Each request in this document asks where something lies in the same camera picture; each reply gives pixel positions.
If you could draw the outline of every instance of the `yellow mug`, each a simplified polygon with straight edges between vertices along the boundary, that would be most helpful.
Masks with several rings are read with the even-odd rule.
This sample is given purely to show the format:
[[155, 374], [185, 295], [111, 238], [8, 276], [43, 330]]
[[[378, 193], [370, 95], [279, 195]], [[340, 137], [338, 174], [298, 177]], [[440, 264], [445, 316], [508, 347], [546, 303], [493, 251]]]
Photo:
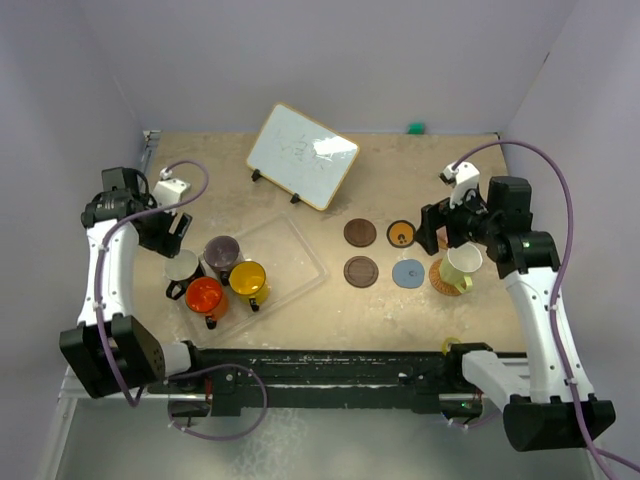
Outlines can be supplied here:
[[229, 276], [231, 290], [240, 300], [257, 312], [269, 297], [271, 287], [267, 283], [267, 273], [257, 262], [246, 261], [236, 265]]
[[482, 266], [482, 253], [475, 245], [465, 243], [460, 248], [450, 248], [440, 263], [440, 279], [460, 293], [473, 287], [471, 274]]

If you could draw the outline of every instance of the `white mug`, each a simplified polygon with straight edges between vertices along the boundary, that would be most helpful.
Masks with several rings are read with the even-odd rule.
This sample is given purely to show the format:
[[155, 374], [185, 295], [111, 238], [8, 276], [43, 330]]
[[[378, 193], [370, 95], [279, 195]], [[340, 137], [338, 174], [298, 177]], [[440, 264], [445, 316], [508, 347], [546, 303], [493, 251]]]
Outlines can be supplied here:
[[450, 248], [440, 263], [440, 280], [460, 293], [467, 293], [473, 287], [471, 274], [481, 266], [482, 253], [475, 245], [465, 243], [460, 248]]

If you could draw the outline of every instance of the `dark brown coaster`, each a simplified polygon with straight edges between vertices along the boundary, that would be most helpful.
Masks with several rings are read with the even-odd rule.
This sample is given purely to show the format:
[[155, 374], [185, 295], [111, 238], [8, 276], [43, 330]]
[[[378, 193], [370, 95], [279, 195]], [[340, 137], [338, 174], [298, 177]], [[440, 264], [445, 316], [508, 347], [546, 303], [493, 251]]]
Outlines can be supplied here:
[[354, 247], [366, 247], [376, 239], [376, 227], [369, 220], [354, 218], [344, 226], [344, 238]]
[[378, 266], [368, 257], [353, 257], [344, 264], [344, 278], [354, 287], [370, 287], [378, 279]]

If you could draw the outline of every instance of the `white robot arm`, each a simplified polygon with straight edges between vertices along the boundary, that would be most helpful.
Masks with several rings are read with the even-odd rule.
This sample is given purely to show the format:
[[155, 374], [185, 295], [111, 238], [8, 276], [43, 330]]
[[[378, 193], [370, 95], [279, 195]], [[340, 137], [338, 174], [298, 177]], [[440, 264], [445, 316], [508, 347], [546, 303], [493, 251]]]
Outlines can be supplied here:
[[[594, 395], [559, 290], [552, 301], [560, 260], [551, 236], [531, 230], [531, 186], [522, 178], [493, 177], [485, 201], [478, 189], [479, 172], [465, 161], [448, 165], [440, 178], [453, 192], [422, 208], [416, 240], [433, 255], [438, 252], [436, 231], [446, 228], [449, 248], [468, 241], [487, 247], [518, 314], [530, 376], [520, 377], [485, 344], [453, 345], [449, 363], [454, 367], [449, 371], [479, 388], [503, 412], [507, 436], [516, 450], [583, 446], [571, 388], [577, 389], [592, 437], [613, 423], [615, 411], [611, 402]], [[554, 337], [551, 309], [572, 378], [567, 378]]]
[[[77, 377], [92, 397], [115, 393], [115, 381], [100, 346], [94, 297], [98, 254], [113, 227], [136, 212], [178, 203], [190, 184], [162, 172], [153, 194], [148, 186], [141, 192], [137, 170], [113, 168], [102, 172], [103, 192], [87, 204], [82, 214], [89, 243], [87, 289], [78, 327], [60, 334], [60, 349]], [[111, 236], [104, 252], [101, 309], [111, 350], [125, 382], [132, 388], [162, 380], [191, 368], [189, 347], [185, 343], [160, 345], [136, 320], [133, 307], [133, 266], [138, 245], [173, 257], [180, 250], [191, 217], [175, 210], [123, 223]]]

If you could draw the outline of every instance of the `whiteboard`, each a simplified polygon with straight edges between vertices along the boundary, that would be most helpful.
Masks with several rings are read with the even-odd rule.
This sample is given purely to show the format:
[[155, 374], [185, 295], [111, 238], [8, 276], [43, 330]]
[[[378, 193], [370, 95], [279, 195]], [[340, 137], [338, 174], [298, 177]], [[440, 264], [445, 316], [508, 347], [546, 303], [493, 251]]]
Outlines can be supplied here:
[[325, 210], [359, 151], [352, 141], [278, 103], [247, 165], [313, 208]]

